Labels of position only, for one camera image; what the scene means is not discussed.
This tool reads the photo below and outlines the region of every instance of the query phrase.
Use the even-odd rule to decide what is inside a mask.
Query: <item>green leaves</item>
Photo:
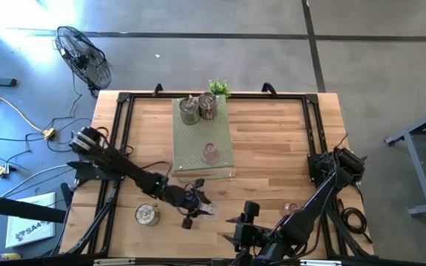
[[[216,81],[210,81],[210,92],[214,95],[225,95],[229,97],[228,84],[226,81],[221,83],[219,78],[217,78]]]

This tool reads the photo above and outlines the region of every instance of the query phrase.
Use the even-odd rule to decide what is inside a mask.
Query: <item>black fan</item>
[[[55,45],[72,71],[86,84],[91,94],[106,89],[111,83],[111,72],[104,52],[74,27],[57,29]]]

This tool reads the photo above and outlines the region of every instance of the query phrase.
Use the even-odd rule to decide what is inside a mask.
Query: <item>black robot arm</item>
[[[117,172],[120,175],[133,179],[136,185],[143,193],[163,200],[175,207],[185,208],[188,212],[197,210],[202,213],[201,205],[211,202],[205,197],[204,193],[198,191],[203,186],[204,180],[199,180],[193,186],[195,190],[186,191],[176,185],[168,185],[169,178],[159,174],[144,171],[131,161],[126,155],[121,154],[117,149],[106,146],[106,137],[94,128],[82,128],[73,138],[70,146],[76,154],[90,161],[94,166],[104,172]]]
[[[301,210],[283,217],[273,228],[261,228],[253,224],[259,214],[259,205],[246,202],[245,213],[237,219],[234,246],[238,253],[236,265],[265,266],[279,264],[284,256],[294,257],[307,244],[314,230],[315,220],[325,213],[330,199],[345,186],[361,180],[364,162],[347,149],[334,149],[323,155],[326,160],[317,164],[328,178],[315,191]],[[256,246],[260,252],[252,258],[249,248]]]

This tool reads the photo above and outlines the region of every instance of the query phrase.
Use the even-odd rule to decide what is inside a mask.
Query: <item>butcher block tabletop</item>
[[[112,128],[119,92],[100,92],[92,127]],[[317,95],[328,150],[332,150],[346,135],[338,96],[334,93]],[[121,183],[118,196],[109,257],[234,258],[234,247],[223,234],[232,236],[235,224],[225,220],[239,216],[246,200],[260,204],[260,215],[255,224],[272,228],[281,218],[279,207],[282,203],[302,206],[315,192],[315,185],[308,174],[307,154],[310,151],[300,100],[228,99],[227,108],[234,177],[207,180],[202,188],[217,205],[217,214],[194,218],[192,229],[183,229],[184,216],[176,208],[141,193],[134,181],[127,178]],[[314,112],[311,106],[309,109],[312,127],[316,130]],[[125,116],[126,108],[121,115],[118,145]],[[127,144],[133,147],[129,159],[137,166],[161,160],[172,163],[171,99],[135,100]],[[320,151],[317,140],[315,145]],[[342,146],[348,147],[348,141],[345,140]],[[149,170],[165,174],[168,166],[157,165]],[[371,177],[365,173],[363,178]],[[93,220],[100,184],[98,180],[90,180],[76,189],[60,252],[69,250]],[[170,177],[169,184],[185,185],[174,177]],[[364,212],[355,188],[348,186],[338,194],[338,198],[345,207],[355,207]],[[145,203],[157,203],[160,209],[160,221],[152,227],[139,224],[135,218],[136,208]],[[356,223],[353,218],[350,221],[351,224]],[[103,242],[105,224],[106,219],[100,226],[97,251]],[[330,232],[334,249],[338,251],[332,223]],[[311,234],[309,247],[313,246],[316,233]],[[363,235],[352,236],[365,251],[373,253],[371,244]],[[317,249],[308,258],[326,258],[322,234]]]

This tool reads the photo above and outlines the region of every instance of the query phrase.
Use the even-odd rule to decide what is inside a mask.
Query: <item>concrete floor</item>
[[[426,35],[425,0],[309,2],[316,34]],[[6,8],[0,7],[0,27],[52,30],[68,24],[89,31],[306,34],[300,0],[73,3],[8,2]],[[65,116],[76,96],[71,71],[52,49],[52,39],[18,32],[0,35],[0,77],[19,80],[16,88],[0,88],[0,95],[39,126]],[[278,91],[317,91],[308,41],[92,38],[92,42],[109,61],[109,89],[154,89],[156,83],[169,90],[206,89],[207,80],[218,77],[235,90],[258,90],[269,81]],[[319,41],[317,46],[327,92],[339,95],[351,147],[368,155],[362,191],[376,254],[426,262],[426,215],[412,219],[407,213],[407,207],[424,203],[410,156],[404,143],[388,148],[382,142],[426,113],[426,43]],[[75,84],[84,93],[75,117],[91,117],[95,100],[78,78]],[[70,121],[59,121],[56,127]],[[33,132],[3,103],[1,123],[0,137],[23,138]],[[60,138],[70,138],[70,129],[87,124],[79,121]],[[42,142],[30,147],[32,154],[16,159],[30,171],[0,179],[0,194],[37,171],[77,159],[71,153],[49,151]],[[0,141],[0,157],[24,148],[24,143]],[[44,187],[71,182],[72,176],[66,174]],[[18,197],[32,196],[35,189]]]

